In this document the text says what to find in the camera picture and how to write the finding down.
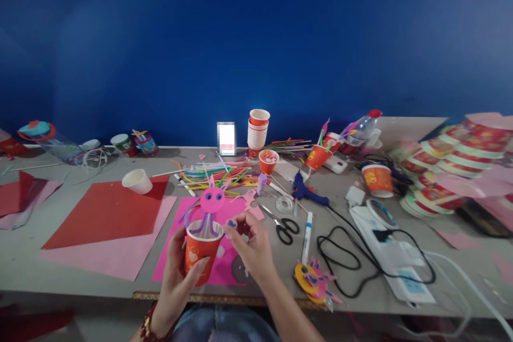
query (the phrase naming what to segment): black cable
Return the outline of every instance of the black cable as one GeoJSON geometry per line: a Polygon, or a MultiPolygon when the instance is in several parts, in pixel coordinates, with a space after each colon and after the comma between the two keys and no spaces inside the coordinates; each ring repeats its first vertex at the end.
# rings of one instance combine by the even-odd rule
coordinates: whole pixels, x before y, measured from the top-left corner
{"type": "Polygon", "coordinates": [[[331,275],[335,275],[334,272],[333,272],[333,269],[331,267],[331,263],[334,263],[338,266],[341,266],[341,267],[344,267],[344,268],[347,268],[349,270],[353,270],[353,271],[356,271],[356,270],[359,270],[361,268],[361,262],[360,262],[360,259],[351,251],[347,250],[346,248],[343,248],[342,246],[340,246],[338,243],[334,242],[332,239],[331,239],[331,236],[333,235],[333,233],[335,232],[335,230],[337,229],[341,229],[347,236],[348,238],[351,240],[351,242],[353,243],[353,245],[374,265],[374,267],[376,267],[377,271],[375,274],[371,275],[371,276],[368,276],[366,277],[364,280],[362,280],[362,282],[360,283],[360,285],[358,286],[358,288],[356,289],[356,291],[353,293],[353,294],[348,294],[346,292],[344,292],[344,290],[342,290],[342,288],[340,287],[340,285],[338,284],[338,279],[335,280],[335,286],[337,287],[338,291],[340,291],[340,293],[342,295],[344,295],[345,297],[347,298],[356,298],[360,295],[360,293],[362,292],[364,286],[367,284],[367,282],[369,281],[372,281],[373,279],[377,278],[378,276],[380,276],[381,274],[389,277],[389,278],[402,278],[402,279],[407,279],[409,281],[413,281],[413,282],[416,282],[416,283],[423,283],[423,284],[431,284],[431,283],[434,283],[437,279],[437,276],[436,276],[436,273],[434,272],[434,269],[433,267],[431,266],[431,264],[429,263],[428,259],[426,258],[426,256],[424,255],[424,252],[421,250],[421,248],[419,247],[419,245],[417,244],[417,241],[414,239],[414,237],[407,233],[406,231],[404,230],[400,230],[400,229],[395,229],[395,230],[386,230],[386,231],[383,231],[383,235],[384,236],[388,236],[388,235],[391,235],[393,234],[394,232],[401,232],[403,234],[406,234],[411,240],[412,242],[415,244],[415,246],[417,247],[417,249],[419,250],[420,254],[422,255],[422,258],[424,259],[424,261],[426,262],[427,266],[429,267],[429,270],[431,272],[431,278],[428,279],[427,281],[419,281],[417,279],[414,279],[414,278],[410,278],[410,277],[407,277],[407,276],[402,276],[402,275],[392,275],[392,274],[389,274],[387,273],[385,270],[383,270],[383,268],[381,267],[381,265],[379,264],[379,262],[377,261],[376,257],[374,256],[373,252],[371,251],[371,249],[369,248],[369,245],[367,244],[367,242],[365,241],[365,239],[363,238],[363,236],[361,235],[361,233],[357,230],[357,228],[355,226],[353,226],[347,219],[345,219],[342,215],[340,215],[338,212],[336,212],[333,207],[331,207],[330,205],[327,206],[328,209],[330,211],[332,211],[334,214],[336,214],[339,218],[341,218],[342,220],[344,220],[344,222],[346,222],[352,229],[353,231],[358,235],[358,237],[360,238],[360,240],[362,241],[363,243],[363,246],[365,247],[365,249],[367,251],[364,250],[364,248],[356,241],[356,239],[342,226],[335,226],[331,231],[330,233],[328,234],[328,236],[324,236],[324,235],[320,235],[317,237],[317,250],[319,251],[319,254],[322,256],[322,258],[324,259],[324,262],[326,263],[326,265],[328,266],[328,269],[330,271],[330,274],[331,275]],[[344,251],[345,253],[349,254],[355,261],[356,261],[356,267],[351,267],[351,266],[347,266],[347,265],[344,265],[340,262],[338,262],[337,260],[329,257],[325,251],[322,249],[322,245],[324,242],[328,241],[328,243],[331,243],[332,245],[334,245],[336,248],[338,248],[339,250],[342,250],[344,251]]]}

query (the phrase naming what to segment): red bottle cap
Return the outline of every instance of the red bottle cap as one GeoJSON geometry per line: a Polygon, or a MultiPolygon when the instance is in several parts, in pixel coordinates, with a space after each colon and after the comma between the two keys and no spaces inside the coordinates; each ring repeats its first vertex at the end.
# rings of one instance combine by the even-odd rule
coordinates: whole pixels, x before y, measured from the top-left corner
{"type": "Polygon", "coordinates": [[[380,111],[380,110],[370,110],[367,115],[369,115],[371,118],[378,118],[381,115],[383,115],[383,111],[380,111]]]}

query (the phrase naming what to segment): white cable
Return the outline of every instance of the white cable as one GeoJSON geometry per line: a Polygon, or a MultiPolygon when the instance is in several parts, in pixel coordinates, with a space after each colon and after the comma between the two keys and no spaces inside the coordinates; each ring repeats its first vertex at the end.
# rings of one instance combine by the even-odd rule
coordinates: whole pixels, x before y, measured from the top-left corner
{"type": "MultiPolygon", "coordinates": [[[[492,304],[486,299],[486,297],[483,295],[483,293],[481,293],[479,291],[479,289],[476,287],[476,285],[474,285],[474,282],[472,282],[472,280],[468,277],[468,275],[463,271],[463,269],[460,266],[458,266],[455,262],[453,262],[451,259],[447,258],[444,255],[436,254],[436,253],[431,252],[431,251],[425,251],[424,253],[425,254],[429,254],[429,255],[433,255],[435,257],[439,257],[439,258],[445,259],[447,262],[449,262],[451,265],[453,265],[456,268],[456,270],[461,274],[463,279],[467,282],[467,284],[470,286],[470,288],[474,291],[474,293],[476,293],[477,297],[485,304],[485,306],[488,308],[488,310],[490,310],[490,312],[493,314],[495,319],[497,319],[499,321],[499,323],[501,324],[502,328],[504,329],[504,331],[508,335],[509,340],[513,341],[513,330],[511,329],[511,327],[508,324],[508,322],[506,322],[504,317],[495,309],[495,307],[492,306],[492,304]]],[[[429,335],[436,335],[435,332],[434,333],[427,332],[427,333],[429,335]]]]}
{"type": "Polygon", "coordinates": [[[77,160],[75,160],[75,163],[77,164],[78,167],[69,170],[66,173],[66,175],[64,175],[63,183],[65,185],[75,185],[75,184],[83,183],[86,180],[89,180],[89,179],[95,177],[96,175],[98,175],[98,173],[94,173],[93,175],[89,176],[89,172],[90,171],[99,171],[102,168],[104,168],[108,162],[108,155],[110,155],[110,153],[105,148],[96,148],[96,149],[87,151],[82,158],[83,159],[82,164],[79,165],[77,160]],[[66,183],[66,178],[68,177],[68,175],[78,169],[85,170],[84,179],[82,179],[79,182],[75,182],[75,183],[66,183]]]}
{"type": "Polygon", "coordinates": [[[460,323],[460,326],[453,333],[443,333],[443,332],[440,332],[440,331],[423,331],[423,332],[420,332],[420,333],[415,333],[415,332],[409,330],[408,328],[406,328],[404,326],[399,326],[399,328],[402,329],[402,330],[405,330],[407,333],[409,333],[411,335],[414,335],[414,336],[417,336],[417,337],[428,337],[428,336],[430,336],[430,337],[458,338],[461,335],[461,333],[463,332],[463,330],[465,330],[465,328],[467,327],[467,325],[469,324],[469,322],[472,319],[472,306],[467,301],[467,299],[465,298],[463,293],[460,291],[460,289],[458,289],[458,287],[454,284],[454,282],[447,276],[445,271],[442,270],[442,268],[433,260],[433,258],[429,258],[429,260],[436,267],[438,267],[438,270],[440,270],[440,272],[442,273],[444,278],[446,280],[448,280],[449,284],[453,287],[454,290],[456,290],[456,292],[463,299],[463,302],[465,303],[465,306],[466,306],[466,311],[464,311],[465,316],[463,318],[463,321],[460,323]]]}

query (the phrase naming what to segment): blue glue gun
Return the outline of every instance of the blue glue gun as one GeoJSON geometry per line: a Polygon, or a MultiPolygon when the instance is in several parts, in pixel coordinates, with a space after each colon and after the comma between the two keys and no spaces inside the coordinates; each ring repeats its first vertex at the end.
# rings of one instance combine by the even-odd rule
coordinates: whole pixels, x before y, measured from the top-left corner
{"type": "Polygon", "coordinates": [[[320,197],[306,188],[303,182],[303,176],[300,172],[298,172],[294,178],[294,192],[292,193],[292,196],[299,200],[306,197],[321,206],[328,206],[330,203],[330,200],[327,197],[320,197]]]}

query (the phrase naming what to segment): blue wall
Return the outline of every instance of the blue wall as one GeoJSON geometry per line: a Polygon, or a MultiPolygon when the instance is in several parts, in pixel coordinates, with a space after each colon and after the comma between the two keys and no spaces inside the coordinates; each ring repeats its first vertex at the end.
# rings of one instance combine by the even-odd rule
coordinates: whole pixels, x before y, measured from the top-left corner
{"type": "Polygon", "coordinates": [[[513,0],[0,0],[0,127],[215,145],[386,115],[513,113],[513,0]]]}

